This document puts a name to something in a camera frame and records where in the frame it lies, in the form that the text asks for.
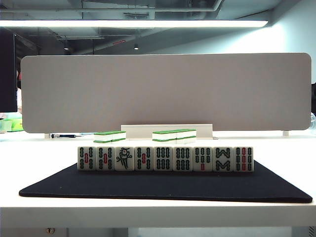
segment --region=white table surface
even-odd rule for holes
[[[214,132],[211,146],[253,146],[254,158],[316,198],[316,136],[308,131]],[[1,228],[315,226],[316,203],[20,197],[19,190],[77,162],[91,136],[0,134]]]

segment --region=ceiling light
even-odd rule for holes
[[[64,50],[68,51],[69,50],[69,47],[68,47],[68,41],[67,39],[64,40]]]
[[[156,20],[0,20],[0,27],[211,28],[263,27],[267,21],[156,21]]]

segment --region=mat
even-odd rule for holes
[[[24,197],[309,203],[312,197],[255,161],[254,173],[78,171],[74,164],[19,192]]]

